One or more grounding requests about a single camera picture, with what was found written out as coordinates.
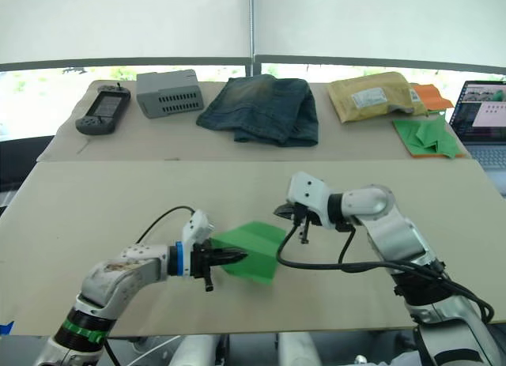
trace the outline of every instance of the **laptop keyboard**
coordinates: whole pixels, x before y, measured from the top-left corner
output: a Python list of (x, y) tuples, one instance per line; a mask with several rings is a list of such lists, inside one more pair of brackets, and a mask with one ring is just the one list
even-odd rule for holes
[(469, 149), (469, 152), (483, 168), (506, 169), (506, 148)]

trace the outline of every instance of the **green paper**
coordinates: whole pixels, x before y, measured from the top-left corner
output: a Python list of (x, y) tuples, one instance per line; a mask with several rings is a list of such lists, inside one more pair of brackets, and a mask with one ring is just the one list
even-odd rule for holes
[(285, 230), (252, 221), (218, 234), (211, 242), (214, 247), (240, 247), (247, 252), (242, 261), (222, 266), (227, 273), (270, 284), (278, 266), (276, 251), (284, 238)]
[(413, 156), (445, 155), (455, 158), (461, 153), (455, 138), (446, 131), (444, 117), (431, 120), (394, 120), (394, 126)]

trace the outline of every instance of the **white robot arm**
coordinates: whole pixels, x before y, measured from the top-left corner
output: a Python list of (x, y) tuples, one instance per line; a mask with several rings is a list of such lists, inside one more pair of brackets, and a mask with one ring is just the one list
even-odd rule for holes
[[(426, 364), (504, 364), (504, 356), (483, 322), (492, 318), (493, 309), (471, 291), (451, 281), (444, 271), (444, 263), (437, 259), (416, 225), (399, 212), (388, 188), (371, 185), (339, 194), (331, 191), (322, 180), (298, 172), (290, 181), (287, 201), (288, 206), (275, 212), (294, 220), (293, 230), (278, 251), (280, 263), (346, 272), (386, 267), (396, 284), (395, 293), (404, 297), (410, 316), (418, 324), (415, 338)], [(381, 262), (330, 264), (317, 268), (311, 267), (317, 265), (284, 260), (282, 248), (304, 220), (306, 234), (309, 221), (337, 230), (346, 225), (364, 226)], [(481, 318), (470, 300), (485, 304), (485, 307), (480, 306)]]
[(104, 342), (137, 292), (172, 276), (203, 277), (213, 290), (210, 267), (239, 262), (246, 253), (236, 248), (212, 249), (213, 226), (197, 210), (184, 225), (175, 246), (135, 244), (115, 259), (93, 267), (76, 303), (54, 337), (47, 340), (35, 366), (94, 366)]

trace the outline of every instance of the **vented gray box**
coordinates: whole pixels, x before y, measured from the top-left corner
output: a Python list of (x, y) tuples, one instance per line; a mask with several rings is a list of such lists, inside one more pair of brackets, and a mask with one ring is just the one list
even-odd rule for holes
[(204, 108), (194, 70), (138, 74), (137, 102), (148, 119)]

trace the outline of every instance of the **black handheld device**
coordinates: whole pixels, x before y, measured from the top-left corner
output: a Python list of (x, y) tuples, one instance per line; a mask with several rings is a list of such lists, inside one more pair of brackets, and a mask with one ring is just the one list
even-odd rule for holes
[(76, 120), (76, 129), (87, 135), (110, 134), (130, 101), (130, 91), (119, 83), (101, 85), (98, 96), (84, 117)]

